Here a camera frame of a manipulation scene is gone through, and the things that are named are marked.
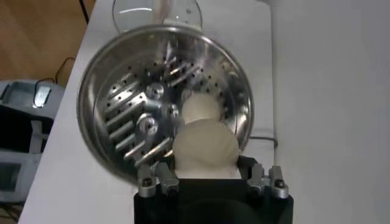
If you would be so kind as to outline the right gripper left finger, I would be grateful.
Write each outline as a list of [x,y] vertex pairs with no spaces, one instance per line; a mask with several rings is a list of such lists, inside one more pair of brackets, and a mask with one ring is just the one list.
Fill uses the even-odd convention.
[[157,183],[160,191],[167,197],[176,197],[179,193],[179,179],[171,172],[166,163],[149,166],[142,164],[138,169],[138,194],[151,198],[157,194]]

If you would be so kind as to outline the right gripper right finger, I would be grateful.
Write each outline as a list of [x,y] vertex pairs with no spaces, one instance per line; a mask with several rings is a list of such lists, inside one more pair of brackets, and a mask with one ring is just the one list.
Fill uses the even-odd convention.
[[272,166],[266,175],[263,165],[258,163],[256,159],[247,156],[239,156],[237,166],[241,178],[257,195],[262,196],[268,187],[273,198],[289,197],[289,187],[284,181],[280,166]]

